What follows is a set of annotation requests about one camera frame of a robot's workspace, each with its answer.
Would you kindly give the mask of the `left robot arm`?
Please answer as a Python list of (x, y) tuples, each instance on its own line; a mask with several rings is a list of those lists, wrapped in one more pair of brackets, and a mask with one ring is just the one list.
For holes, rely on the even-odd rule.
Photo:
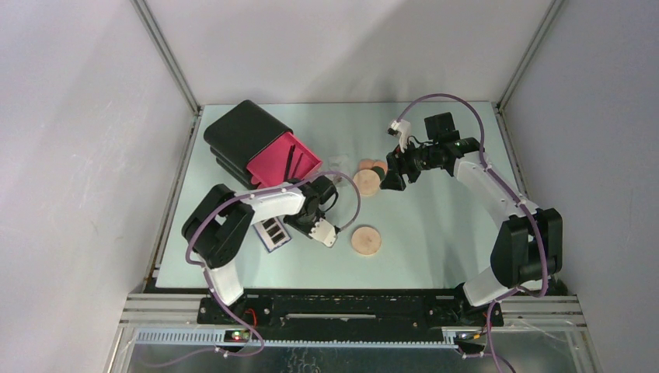
[(340, 228), (326, 220), (322, 206), (338, 192), (326, 176), (292, 179), (279, 186), (238, 195), (224, 184), (214, 186), (182, 227), (187, 241), (185, 260), (201, 268), (208, 288), (218, 302), (216, 314), (226, 323), (237, 323), (246, 313), (240, 298), (244, 287), (235, 258), (249, 230), (262, 225), (278, 248), (288, 240), (284, 227), (291, 226), (309, 239), (331, 247)]

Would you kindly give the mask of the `black thin brush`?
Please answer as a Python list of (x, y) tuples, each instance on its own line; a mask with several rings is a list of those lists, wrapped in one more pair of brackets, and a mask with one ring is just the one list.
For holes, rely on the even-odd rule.
[(288, 175), (290, 174), (290, 171), (291, 171), (291, 166), (292, 166), (292, 161), (293, 161), (294, 154), (295, 154), (295, 149), (296, 149), (296, 145), (291, 145), (290, 148), (289, 148), (288, 156), (286, 158), (286, 165), (285, 165), (285, 168), (284, 168), (284, 178), (283, 178), (284, 182), (286, 182), (290, 179)]

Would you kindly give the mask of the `large beige sponge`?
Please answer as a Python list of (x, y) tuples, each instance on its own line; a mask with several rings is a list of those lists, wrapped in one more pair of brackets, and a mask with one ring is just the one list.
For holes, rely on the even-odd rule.
[(380, 178), (372, 169), (362, 169), (353, 176), (354, 184), (362, 197), (373, 197), (380, 191)]

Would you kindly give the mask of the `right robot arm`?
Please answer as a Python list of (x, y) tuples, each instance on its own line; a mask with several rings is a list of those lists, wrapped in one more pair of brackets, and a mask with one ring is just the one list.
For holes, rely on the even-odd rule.
[(411, 124), (394, 120), (388, 132), (399, 144), (386, 156), (383, 190), (405, 190), (423, 171), (442, 169), (465, 186), (484, 206), (498, 229), (490, 265), (462, 286), (464, 296), (452, 303), (452, 315), (471, 325), (483, 305), (512, 289), (547, 290), (549, 278), (563, 265), (563, 219), (554, 209), (541, 209), (497, 172), (475, 138), (464, 138), (450, 113), (424, 120), (428, 139), (415, 142)]

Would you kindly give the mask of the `black pink drawer organizer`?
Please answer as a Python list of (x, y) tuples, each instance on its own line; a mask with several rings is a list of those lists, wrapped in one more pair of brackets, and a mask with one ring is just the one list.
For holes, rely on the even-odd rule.
[(212, 123), (203, 134), (216, 163), (246, 189), (256, 188), (248, 164), (291, 128), (246, 99)]

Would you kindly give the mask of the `black mascara wand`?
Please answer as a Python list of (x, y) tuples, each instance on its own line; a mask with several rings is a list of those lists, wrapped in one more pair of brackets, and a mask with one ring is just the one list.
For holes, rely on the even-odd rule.
[(302, 177), (300, 171), (301, 171), (301, 164), (302, 164), (303, 158), (304, 158), (303, 153), (300, 153), (298, 155), (298, 157), (296, 158), (294, 167), (293, 167), (292, 171), (290, 172), (290, 174), (288, 175), (290, 179), (300, 179)]

